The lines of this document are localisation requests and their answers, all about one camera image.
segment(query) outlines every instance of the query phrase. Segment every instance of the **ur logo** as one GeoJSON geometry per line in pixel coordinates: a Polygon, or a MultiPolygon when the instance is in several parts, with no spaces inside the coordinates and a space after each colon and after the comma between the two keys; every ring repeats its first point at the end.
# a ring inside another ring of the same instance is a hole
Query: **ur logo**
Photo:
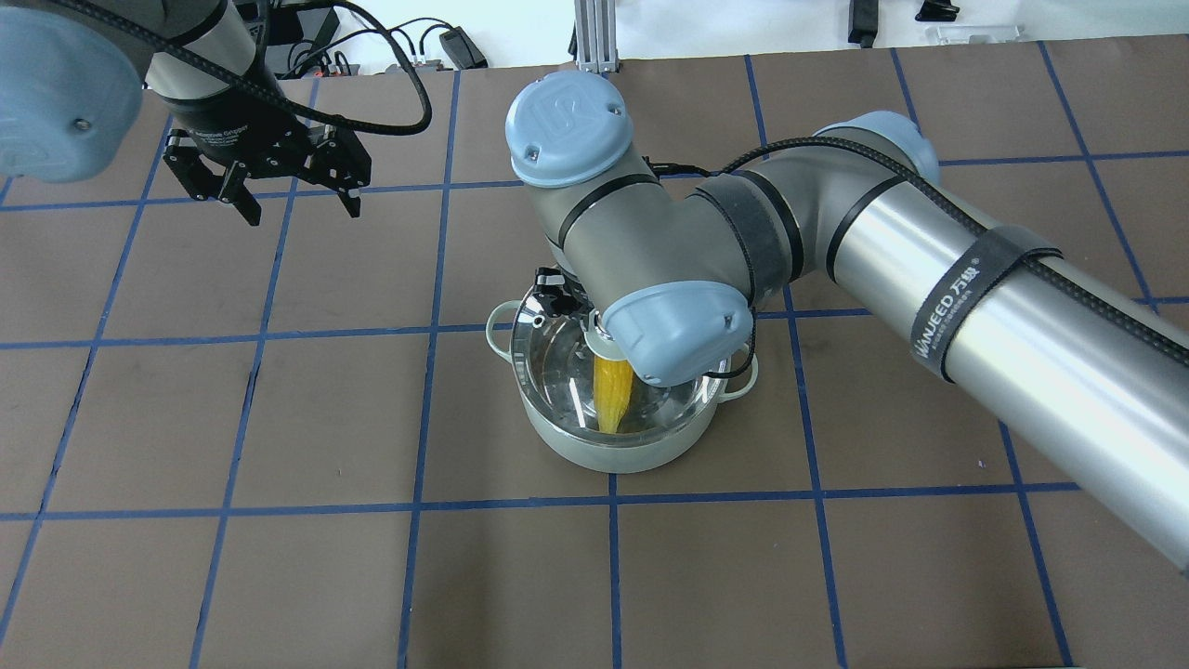
{"type": "Polygon", "coordinates": [[[570,134],[581,121],[598,119],[594,106],[577,86],[567,86],[541,100],[533,108],[533,116],[551,139],[570,134]]]}

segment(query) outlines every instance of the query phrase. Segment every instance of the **yellow corn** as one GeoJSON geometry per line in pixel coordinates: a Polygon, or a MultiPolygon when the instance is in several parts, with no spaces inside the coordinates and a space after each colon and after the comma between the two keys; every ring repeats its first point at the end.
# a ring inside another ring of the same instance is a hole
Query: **yellow corn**
{"type": "Polygon", "coordinates": [[[594,356],[594,416],[599,433],[615,435],[628,412],[631,385],[636,375],[628,361],[609,361],[594,356]]]}

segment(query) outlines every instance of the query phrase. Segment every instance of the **wanjeed logo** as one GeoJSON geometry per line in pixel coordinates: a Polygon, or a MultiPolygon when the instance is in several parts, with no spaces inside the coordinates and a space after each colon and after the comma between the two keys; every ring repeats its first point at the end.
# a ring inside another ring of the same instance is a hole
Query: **wanjeed logo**
{"type": "Polygon", "coordinates": [[[962,270],[962,274],[954,283],[950,283],[945,294],[933,304],[932,313],[929,314],[929,320],[925,322],[925,329],[920,333],[920,337],[912,343],[918,356],[929,360],[937,351],[935,342],[938,333],[945,332],[943,324],[949,324],[946,316],[956,305],[961,305],[970,298],[970,282],[979,277],[977,265],[980,261],[979,258],[970,258],[970,264],[962,270]]]}

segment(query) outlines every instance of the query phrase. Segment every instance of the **stainless steel pot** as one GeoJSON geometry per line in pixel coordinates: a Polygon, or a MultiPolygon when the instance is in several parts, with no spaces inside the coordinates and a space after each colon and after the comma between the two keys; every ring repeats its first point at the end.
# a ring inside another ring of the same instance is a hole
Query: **stainless steel pot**
{"type": "MultiPolygon", "coordinates": [[[[747,385],[730,393],[726,381],[705,377],[672,389],[636,380],[618,431],[605,434],[594,411],[594,354],[577,320],[551,317],[529,292],[491,311],[486,336],[491,351],[512,366],[524,411],[545,443],[574,465],[609,474],[643,472],[677,459],[706,431],[718,405],[746,396],[759,375],[759,361],[753,361],[747,385]],[[512,310],[511,341],[504,349],[495,341],[495,327],[512,310]]],[[[718,370],[725,372],[729,364],[718,370]]]]}

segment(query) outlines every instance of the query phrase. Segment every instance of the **blue tape line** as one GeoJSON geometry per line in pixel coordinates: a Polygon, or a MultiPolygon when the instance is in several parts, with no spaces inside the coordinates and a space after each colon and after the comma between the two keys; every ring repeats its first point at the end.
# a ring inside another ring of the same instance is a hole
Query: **blue tape line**
{"type": "Polygon", "coordinates": [[[968,166],[968,165],[1018,165],[1034,163],[1080,163],[1086,156],[1030,156],[1024,158],[960,158],[955,160],[938,160],[942,166],[968,166]]]}
{"type": "Polygon", "coordinates": [[[872,315],[872,311],[864,308],[853,308],[853,309],[805,309],[794,310],[794,317],[839,317],[850,315],[872,315]]]}
{"type": "Polygon", "coordinates": [[[103,340],[100,348],[120,347],[200,347],[215,345],[243,345],[254,342],[256,334],[228,334],[226,337],[159,337],[146,340],[103,340]]]}
{"type": "MultiPolygon", "coordinates": [[[[310,88],[309,106],[317,103],[319,80],[314,80],[310,88]]],[[[281,276],[281,261],[284,258],[285,241],[289,236],[289,222],[292,217],[294,202],[297,196],[296,177],[289,181],[289,191],[285,200],[285,213],[281,220],[281,233],[277,236],[277,250],[272,258],[272,271],[269,274],[269,289],[265,292],[264,307],[260,309],[260,328],[257,333],[256,354],[252,358],[252,372],[247,378],[247,389],[244,391],[244,405],[239,415],[239,427],[235,430],[235,444],[232,450],[231,466],[227,469],[227,486],[224,488],[222,511],[219,517],[219,529],[215,532],[214,547],[210,550],[210,567],[207,570],[207,582],[202,591],[202,605],[199,608],[199,624],[194,631],[194,644],[190,646],[190,669],[199,668],[199,659],[202,657],[202,642],[206,638],[207,623],[210,618],[210,601],[214,598],[215,581],[219,578],[219,564],[222,561],[222,547],[227,538],[227,520],[232,499],[235,496],[235,482],[239,478],[239,463],[244,456],[244,440],[247,436],[247,423],[252,414],[252,400],[256,397],[256,385],[260,375],[260,365],[264,361],[264,348],[268,343],[266,333],[269,320],[272,316],[272,303],[277,292],[277,278],[281,276]]]]}
{"type": "Polygon", "coordinates": [[[67,415],[65,425],[62,430],[62,438],[58,441],[58,448],[54,454],[54,466],[50,468],[50,476],[45,482],[45,488],[42,491],[40,506],[37,510],[33,526],[29,531],[29,539],[25,542],[25,550],[21,554],[20,566],[17,568],[17,576],[13,579],[12,589],[8,592],[8,601],[5,605],[4,617],[0,618],[0,646],[4,645],[4,639],[8,633],[8,625],[12,623],[12,614],[17,607],[17,598],[20,595],[20,587],[25,582],[29,562],[33,555],[33,547],[37,544],[37,537],[40,535],[44,516],[50,506],[50,498],[54,497],[54,488],[57,485],[58,472],[62,469],[62,462],[65,457],[67,447],[70,444],[70,436],[74,434],[75,422],[78,419],[78,408],[82,404],[83,393],[87,391],[87,381],[90,379],[90,373],[95,366],[95,355],[99,353],[99,342],[103,339],[103,329],[107,327],[107,318],[112,313],[112,305],[115,303],[115,294],[120,289],[120,279],[124,278],[124,269],[128,264],[128,254],[132,252],[132,241],[137,236],[137,229],[140,228],[140,217],[144,215],[145,210],[144,200],[149,197],[149,190],[152,188],[153,178],[157,175],[157,166],[161,164],[158,156],[165,151],[165,141],[169,137],[169,126],[171,120],[171,116],[166,118],[165,125],[162,128],[161,138],[158,139],[156,151],[152,154],[152,162],[149,165],[149,175],[145,177],[144,188],[140,190],[139,206],[137,207],[136,214],[132,216],[131,225],[128,225],[128,233],[124,240],[124,248],[120,251],[120,259],[115,265],[115,273],[112,276],[112,285],[107,290],[107,298],[103,301],[103,310],[99,316],[99,322],[95,324],[95,337],[93,339],[90,351],[87,354],[87,364],[83,366],[82,378],[78,381],[78,390],[75,392],[74,403],[71,403],[70,412],[67,415]]]}
{"type": "Polygon", "coordinates": [[[917,119],[917,106],[912,103],[912,93],[908,91],[908,78],[904,76],[904,67],[900,64],[900,53],[895,50],[895,46],[888,49],[892,53],[892,65],[895,67],[895,77],[900,80],[900,93],[904,95],[904,106],[908,108],[908,118],[912,122],[920,127],[920,120],[917,119]]]}
{"type": "MultiPolygon", "coordinates": [[[[785,285],[785,308],[795,311],[793,294],[785,285]]],[[[822,474],[818,469],[817,444],[813,440],[813,418],[810,416],[810,399],[805,384],[805,366],[801,359],[801,342],[797,332],[797,318],[788,318],[788,339],[793,348],[793,371],[797,375],[797,400],[801,410],[801,430],[805,433],[805,455],[809,460],[810,482],[813,487],[813,512],[817,516],[818,542],[822,545],[822,572],[825,576],[825,594],[830,604],[830,624],[833,629],[833,650],[838,667],[847,669],[847,644],[842,633],[842,613],[838,605],[838,588],[835,583],[833,555],[830,550],[830,529],[825,518],[825,497],[822,490],[822,474]]]]}
{"type": "MultiPolygon", "coordinates": [[[[1081,491],[1077,484],[1049,482],[1024,484],[1017,487],[1011,484],[989,486],[923,486],[910,488],[841,488],[824,490],[823,499],[880,499],[880,498],[939,498],[960,496],[1006,496],[1019,490],[1028,493],[1068,493],[1081,491]]],[[[615,497],[616,506],[661,505],[661,504],[735,504],[751,501],[788,501],[813,500],[818,497],[813,491],[750,491],[731,493],[644,493],[615,497]]],[[[422,512],[479,511],[492,509],[549,509],[549,507],[589,507],[610,506],[610,496],[585,496],[573,498],[512,498],[491,500],[453,500],[422,501],[422,512]]],[[[345,505],[307,505],[307,506],[252,506],[252,507],[212,507],[212,509],[128,509],[96,511],[48,511],[40,516],[44,522],[57,520],[136,520],[144,518],[240,518],[270,516],[335,516],[353,513],[398,513],[411,512],[413,503],[375,503],[345,505]]],[[[37,519],[37,513],[0,513],[0,523],[18,523],[37,519]]]]}
{"type": "Polygon", "coordinates": [[[1111,203],[1111,197],[1107,195],[1106,185],[1102,184],[1102,177],[1099,176],[1099,169],[1094,165],[1094,158],[1090,156],[1090,149],[1086,144],[1086,138],[1082,137],[1082,130],[1077,125],[1077,119],[1074,116],[1074,109],[1069,105],[1069,97],[1065,96],[1065,89],[1061,86],[1061,78],[1057,76],[1057,69],[1052,64],[1052,58],[1049,56],[1049,48],[1045,46],[1044,42],[1037,42],[1037,48],[1040,50],[1040,57],[1044,59],[1044,67],[1049,70],[1049,78],[1052,80],[1052,86],[1057,90],[1057,97],[1061,100],[1061,107],[1065,111],[1065,118],[1069,120],[1069,127],[1074,132],[1074,138],[1077,139],[1077,147],[1082,151],[1082,157],[1086,159],[1086,166],[1090,170],[1090,177],[1094,179],[1094,187],[1099,191],[1099,197],[1102,200],[1102,206],[1107,210],[1107,217],[1111,219],[1111,226],[1114,227],[1115,235],[1119,236],[1119,242],[1122,245],[1124,253],[1127,255],[1127,261],[1131,263],[1131,270],[1135,274],[1135,280],[1139,283],[1139,289],[1144,294],[1144,301],[1159,313],[1159,308],[1152,299],[1152,290],[1147,285],[1147,279],[1144,278],[1144,271],[1139,266],[1139,260],[1135,258],[1135,252],[1131,247],[1131,242],[1127,241],[1127,234],[1124,232],[1122,225],[1119,222],[1119,216],[1115,214],[1114,204],[1111,203]]]}
{"type": "Polygon", "coordinates": [[[611,568],[611,667],[623,669],[623,618],[619,607],[619,476],[606,475],[611,568]]]}
{"type": "MultiPolygon", "coordinates": [[[[411,185],[366,185],[360,188],[364,193],[411,193],[416,190],[441,190],[441,183],[414,183],[411,185]]],[[[334,195],[333,190],[320,191],[314,190],[314,193],[326,193],[328,195],[334,195]]]]}
{"type": "Polygon", "coordinates": [[[1092,153],[1095,160],[1135,160],[1145,158],[1189,158],[1189,151],[1137,151],[1132,153],[1092,153]]]}
{"type": "Polygon", "coordinates": [[[512,181],[471,181],[468,183],[451,183],[451,189],[457,188],[515,188],[517,185],[524,185],[521,179],[512,181]]]}
{"type": "Polygon", "coordinates": [[[1057,611],[1057,598],[1053,595],[1052,583],[1049,581],[1049,568],[1044,562],[1044,551],[1040,550],[1040,537],[1032,519],[1032,506],[1028,504],[1028,494],[1024,490],[1024,478],[1020,475],[1020,463],[1015,459],[1015,447],[1012,444],[1012,436],[1007,431],[1007,425],[1004,425],[1002,422],[999,423],[999,434],[1004,440],[1004,450],[1007,453],[1007,465],[1012,468],[1012,481],[1015,482],[1018,491],[1017,496],[1020,500],[1020,513],[1024,516],[1024,528],[1028,534],[1028,544],[1032,547],[1032,560],[1036,562],[1037,576],[1040,578],[1040,589],[1044,593],[1045,607],[1049,610],[1049,623],[1052,625],[1057,649],[1061,651],[1061,661],[1064,667],[1072,667],[1074,656],[1069,651],[1065,626],[1061,623],[1061,612],[1057,611]]]}
{"type": "Polygon", "coordinates": [[[0,343],[0,352],[24,352],[30,349],[87,349],[94,342],[78,340],[74,342],[6,342],[0,343]]]}
{"type": "Polygon", "coordinates": [[[219,518],[220,509],[130,509],[109,511],[49,511],[46,522],[55,520],[141,520],[146,518],[219,518]]]}
{"type": "Polygon", "coordinates": [[[413,583],[417,568],[417,538],[421,536],[421,500],[426,487],[426,452],[429,442],[429,410],[433,400],[434,368],[438,356],[438,323],[441,318],[442,273],[446,265],[446,239],[449,221],[451,177],[454,170],[454,131],[458,126],[458,94],[463,77],[454,70],[449,105],[449,126],[446,131],[446,165],[442,170],[442,208],[438,222],[438,266],[434,270],[434,302],[429,320],[429,348],[426,353],[426,384],[421,396],[421,431],[417,436],[417,468],[413,480],[413,515],[409,518],[409,543],[404,561],[404,593],[401,598],[401,627],[396,663],[400,669],[409,662],[409,629],[413,621],[413,583]]]}
{"type": "MultiPolygon", "coordinates": [[[[511,329],[510,322],[497,322],[493,329],[511,329]]],[[[334,337],[390,337],[400,334],[427,334],[432,327],[428,324],[415,324],[409,327],[358,327],[346,329],[290,329],[283,332],[266,332],[264,339],[271,341],[283,340],[329,340],[334,337]]],[[[486,324],[483,322],[466,322],[461,324],[442,324],[438,332],[483,332],[486,324]]],[[[259,341],[259,334],[222,334],[222,336],[209,337],[149,337],[128,340],[101,340],[97,347],[127,348],[127,347],[205,347],[218,345],[243,345],[259,341]]],[[[93,340],[74,340],[62,342],[0,342],[0,352],[23,352],[37,349],[87,349],[96,346],[93,340]]]]}
{"type": "Polygon", "coordinates": [[[265,340],[327,340],[333,337],[388,337],[392,334],[427,334],[429,327],[357,327],[347,329],[291,329],[269,332],[265,340]]]}
{"type": "Polygon", "coordinates": [[[147,201],[141,202],[140,200],[108,200],[103,202],[45,202],[40,204],[13,204],[11,207],[0,207],[0,210],[5,212],[38,212],[38,210],[54,210],[54,209],[94,209],[101,207],[136,207],[140,203],[147,203],[147,201]]]}
{"type": "Polygon", "coordinates": [[[751,109],[755,112],[755,127],[760,134],[760,145],[768,143],[768,131],[763,124],[763,107],[760,105],[760,89],[755,84],[755,68],[751,67],[751,55],[743,56],[743,65],[747,67],[747,84],[751,90],[751,109]]]}

